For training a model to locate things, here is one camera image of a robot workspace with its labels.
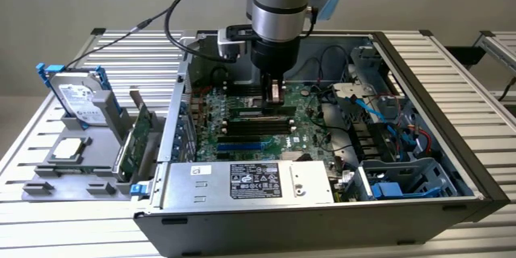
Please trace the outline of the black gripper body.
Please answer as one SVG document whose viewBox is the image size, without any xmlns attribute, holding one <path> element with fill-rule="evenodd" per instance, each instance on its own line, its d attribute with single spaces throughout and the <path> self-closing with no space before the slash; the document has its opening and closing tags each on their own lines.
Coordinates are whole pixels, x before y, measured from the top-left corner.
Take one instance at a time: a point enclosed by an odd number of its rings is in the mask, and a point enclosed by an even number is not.
<svg viewBox="0 0 516 258">
<path fill-rule="evenodd" d="M 282 75 L 297 62 L 301 38 L 286 42 L 253 40 L 250 42 L 250 61 L 269 75 Z"/>
</svg>

